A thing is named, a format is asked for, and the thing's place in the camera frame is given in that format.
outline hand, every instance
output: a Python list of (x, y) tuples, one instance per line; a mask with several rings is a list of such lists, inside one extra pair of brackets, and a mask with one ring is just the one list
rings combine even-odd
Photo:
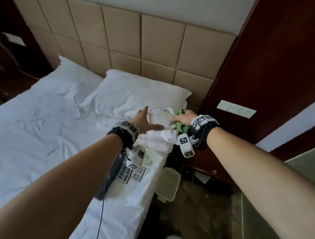
[(146, 118), (148, 114), (148, 106), (144, 107), (143, 110), (139, 110), (137, 115), (131, 120), (139, 128), (139, 134), (145, 134), (149, 130), (163, 130), (163, 125), (150, 124)]
[(180, 121), (184, 125), (191, 126), (192, 120), (196, 118), (198, 115), (192, 110), (186, 110), (185, 114), (175, 115), (172, 118), (172, 121)]

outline person's right hand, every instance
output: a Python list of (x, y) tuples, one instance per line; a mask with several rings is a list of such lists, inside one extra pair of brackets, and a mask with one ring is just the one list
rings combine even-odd
[(186, 110), (185, 114), (175, 115), (172, 118), (172, 121), (180, 121), (185, 125), (191, 126), (192, 120), (198, 115), (192, 110)]

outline person's left hand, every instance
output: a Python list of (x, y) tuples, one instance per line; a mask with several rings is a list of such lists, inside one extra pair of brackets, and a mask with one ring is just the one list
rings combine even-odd
[(146, 118), (148, 114), (148, 106), (144, 107), (143, 110), (139, 110), (137, 115), (131, 120), (139, 128), (139, 134), (145, 134), (149, 130), (163, 130), (163, 125), (150, 124)]

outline white switch plate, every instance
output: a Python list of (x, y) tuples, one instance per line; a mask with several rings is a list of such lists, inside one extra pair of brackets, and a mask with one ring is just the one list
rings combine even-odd
[(16, 43), (16, 44), (19, 44), (19, 45), (22, 45), (22, 46), (26, 46), (24, 41), (22, 40), (22, 38), (20, 38), (16, 35), (12, 35), (10, 33), (6, 33), (6, 32), (2, 32), (2, 33), (8, 37), (9, 41)]
[(233, 114), (237, 114), (248, 119), (252, 117), (253, 114), (256, 113), (256, 110), (246, 108), (244, 106), (240, 106), (237, 104), (233, 104), (225, 100), (221, 100), (221, 102), (217, 106), (217, 109), (221, 109), (221, 110), (233, 113)]

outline pillowcase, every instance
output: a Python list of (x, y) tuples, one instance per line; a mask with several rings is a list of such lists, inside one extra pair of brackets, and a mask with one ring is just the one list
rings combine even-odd
[(49, 75), (40, 79), (32, 86), (33, 90), (42, 95), (62, 94), (68, 100), (75, 103), (83, 100), (103, 81), (99, 75), (88, 69), (59, 56), (61, 63)]
[(100, 115), (128, 120), (137, 111), (149, 106), (180, 110), (192, 93), (179, 86), (151, 80), (119, 70), (108, 70), (99, 87), (87, 97), (95, 100), (95, 112)]

